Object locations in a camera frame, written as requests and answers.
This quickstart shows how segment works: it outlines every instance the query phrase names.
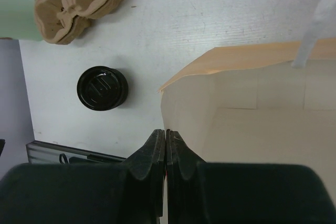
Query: gray floor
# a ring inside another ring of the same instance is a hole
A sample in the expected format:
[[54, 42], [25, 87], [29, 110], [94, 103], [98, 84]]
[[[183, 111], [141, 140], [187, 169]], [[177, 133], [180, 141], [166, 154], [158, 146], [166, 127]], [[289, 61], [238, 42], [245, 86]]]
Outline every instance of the gray floor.
[[0, 40], [0, 178], [13, 166], [28, 162], [25, 145], [34, 140], [20, 46]]

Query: black coffee cup lid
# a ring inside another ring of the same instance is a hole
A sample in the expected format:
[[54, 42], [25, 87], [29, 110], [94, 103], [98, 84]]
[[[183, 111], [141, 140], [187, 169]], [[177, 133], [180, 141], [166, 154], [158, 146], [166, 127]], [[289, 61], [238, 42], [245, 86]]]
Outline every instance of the black coffee cup lid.
[[120, 71], [98, 66], [82, 74], [77, 84], [77, 94], [80, 101], [89, 109], [111, 110], [126, 100], [128, 84]]

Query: white paper handle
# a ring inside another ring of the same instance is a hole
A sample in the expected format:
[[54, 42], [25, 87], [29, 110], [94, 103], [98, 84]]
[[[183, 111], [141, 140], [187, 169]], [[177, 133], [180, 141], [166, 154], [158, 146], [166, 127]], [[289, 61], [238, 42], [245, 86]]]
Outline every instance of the white paper handle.
[[305, 33], [293, 68], [304, 68], [317, 40], [327, 26], [336, 7], [336, 0], [321, 0], [315, 10], [313, 20]]

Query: brown paper edge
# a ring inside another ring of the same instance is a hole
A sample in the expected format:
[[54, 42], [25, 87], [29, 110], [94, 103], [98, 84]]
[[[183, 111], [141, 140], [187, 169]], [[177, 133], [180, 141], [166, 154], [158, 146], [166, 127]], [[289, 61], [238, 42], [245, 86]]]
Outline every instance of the brown paper edge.
[[[227, 70], [262, 68], [295, 59], [300, 41], [269, 44], [216, 47], [183, 68], [159, 92], [185, 76], [212, 74]], [[316, 43], [311, 60], [336, 60], [336, 38], [320, 39]]]

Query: paper bag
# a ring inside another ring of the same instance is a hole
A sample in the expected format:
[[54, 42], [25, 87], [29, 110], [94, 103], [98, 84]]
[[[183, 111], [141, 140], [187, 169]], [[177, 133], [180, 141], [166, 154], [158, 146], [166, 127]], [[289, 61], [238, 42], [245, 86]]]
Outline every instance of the paper bag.
[[166, 129], [208, 162], [307, 165], [336, 202], [336, 39], [214, 48], [160, 90]]

